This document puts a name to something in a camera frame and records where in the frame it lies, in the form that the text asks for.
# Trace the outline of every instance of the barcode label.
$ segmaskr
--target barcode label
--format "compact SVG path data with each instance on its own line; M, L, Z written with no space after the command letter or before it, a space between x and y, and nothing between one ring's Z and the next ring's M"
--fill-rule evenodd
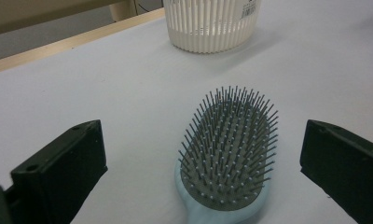
M239 0L236 3L234 11L234 20L242 20L248 16L251 16L256 11L257 0Z

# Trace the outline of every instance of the wooden table edge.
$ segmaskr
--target wooden table edge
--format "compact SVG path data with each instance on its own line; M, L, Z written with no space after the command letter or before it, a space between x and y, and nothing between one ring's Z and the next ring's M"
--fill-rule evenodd
M43 47L31 49L23 53L12 55L4 59L0 59L0 72L13 68L22 64L30 63L35 60L43 59L48 56L72 49L74 47L89 43L90 41L100 39L102 37L126 30L133 26L137 26L164 16L164 9L160 8L143 15L126 19L125 21L115 22L104 27L88 31L86 33L75 35L64 40L48 44Z

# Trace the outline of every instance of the black object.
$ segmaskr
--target black object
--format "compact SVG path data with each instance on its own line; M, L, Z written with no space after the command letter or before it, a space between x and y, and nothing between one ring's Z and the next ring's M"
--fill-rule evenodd
M355 221L373 224L373 143L333 124L308 120L300 165Z
M79 124L11 172L0 224L70 223L106 171L101 122Z

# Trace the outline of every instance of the wooden leg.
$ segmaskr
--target wooden leg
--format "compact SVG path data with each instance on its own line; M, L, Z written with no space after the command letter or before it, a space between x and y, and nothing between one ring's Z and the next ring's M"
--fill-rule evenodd
M137 0L125 0L110 5L111 16L114 21L123 21L137 15Z

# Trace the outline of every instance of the light blue hairbrush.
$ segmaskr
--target light blue hairbrush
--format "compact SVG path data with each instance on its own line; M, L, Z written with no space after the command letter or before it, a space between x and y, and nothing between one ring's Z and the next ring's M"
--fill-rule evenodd
M175 166L189 224L239 223L266 201L278 117L264 98L221 88L194 114Z

